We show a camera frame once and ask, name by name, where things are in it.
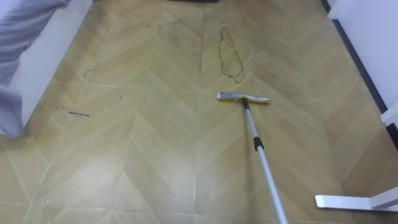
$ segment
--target debris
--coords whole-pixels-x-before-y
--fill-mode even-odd
[[[74,115],[78,115],[78,116],[86,116],[86,117],[89,117],[89,116],[90,116],[89,114],[86,114],[86,113],[79,113],[79,112],[77,112],[77,111],[69,111],[69,114],[74,114]]]

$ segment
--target flat mop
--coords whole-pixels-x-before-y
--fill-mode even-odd
[[[259,154],[262,168],[264,169],[264,174],[266,176],[268,189],[271,194],[272,203],[274,204],[274,208],[278,216],[278,221],[280,224],[288,224],[284,208],[282,206],[282,203],[280,202],[278,191],[274,183],[274,179],[272,178],[271,170],[268,166],[266,155],[264,154],[264,145],[262,144],[261,139],[257,134],[256,126],[254,125],[254,121],[252,119],[249,107],[249,102],[270,103],[271,99],[265,96],[255,96],[255,95],[248,95],[242,93],[227,93],[222,91],[217,92],[216,98],[217,100],[221,101],[233,101],[235,103],[243,104],[243,108],[246,112],[246,119],[248,120],[249,127],[253,134],[254,149]]]

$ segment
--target black baseboard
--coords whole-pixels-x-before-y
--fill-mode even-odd
[[[320,0],[321,3],[323,4],[323,7],[325,8],[326,12],[330,11],[330,5],[328,3],[327,0]],[[384,113],[387,111],[387,106],[384,103],[383,99],[381,98],[378,90],[376,89],[376,87],[374,86],[374,83],[371,79],[371,77],[369,76],[368,71],[366,71],[365,66],[362,64],[361,59],[359,58],[358,54],[356,53],[354,46],[352,45],[351,41],[349,41],[349,38],[346,34],[346,32],[344,31],[343,27],[341,26],[340,22],[338,19],[333,19],[332,20],[333,23],[335,24],[335,27],[341,37],[341,39],[343,40],[349,54],[351,55],[351,58],[353,59],[359,73],[362,76],[362,79],[364,80],[366,86],[369,89],[369,92],[371,93],[373,100],[376,102],[377,107],[379,108],[381,113]],[[395,124],[390,124],[386,127],[387,132],[389,133],[392,142],[394,143],[394,145],[396,146],[396,148],[398,149],[398,129],[397,126]]]

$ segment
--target white furniture leg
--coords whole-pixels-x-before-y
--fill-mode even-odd
[[[316,195],[318,208],[398,212],[398,187],[373,197]]]

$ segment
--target white bed frame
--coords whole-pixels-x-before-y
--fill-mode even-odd
[[[22,53],[21,62],[10,86],[22,93],[24,126],[92,3],[92,0],[72,0],[65,9],[58,9],[36,41]]]

